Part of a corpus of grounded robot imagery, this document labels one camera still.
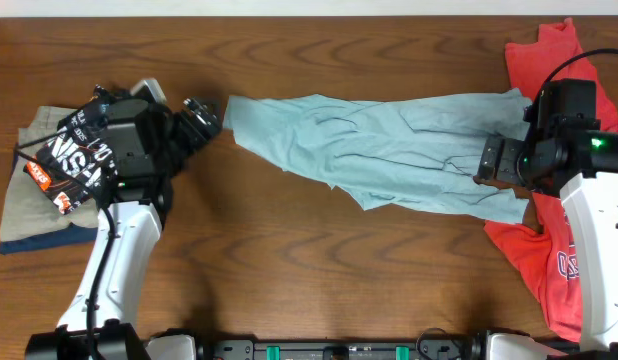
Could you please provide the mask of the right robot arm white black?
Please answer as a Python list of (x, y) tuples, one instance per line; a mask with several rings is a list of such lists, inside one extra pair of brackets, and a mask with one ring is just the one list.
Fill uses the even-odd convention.
[(478, 178), (556, 197), (575, 242), (583, 301), (576, 359), (618, 359), (618, 133), (596, 119), (596, 85), (545, 82), (522, 140), (491, 136)]

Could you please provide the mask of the light blue t-shirt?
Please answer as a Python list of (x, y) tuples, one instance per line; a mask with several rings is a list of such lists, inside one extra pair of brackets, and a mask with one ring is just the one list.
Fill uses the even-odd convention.
[(474, 178), (489, 136), (524, 138), (530, 104), (517, 89), (395, 102), (232, 96), (224, 126), (239, 146), (341, 188), (364, 210), (395, 204), (516, 224), (526, 201)]

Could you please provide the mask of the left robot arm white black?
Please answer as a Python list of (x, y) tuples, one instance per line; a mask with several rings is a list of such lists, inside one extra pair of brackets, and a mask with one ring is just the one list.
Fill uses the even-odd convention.
[(173, 203), (171, 180), (221, 131), (215, 102), (196, 97), (172, 112), (139, 96), (95, 98), (44, 140), (45, 171), (91, 195), (99, 209), (93, 251), (55, 330), (34, 334), (28, 359), (201, 359), (191, 332), (143, 341), (135, 330), (148, 260)]

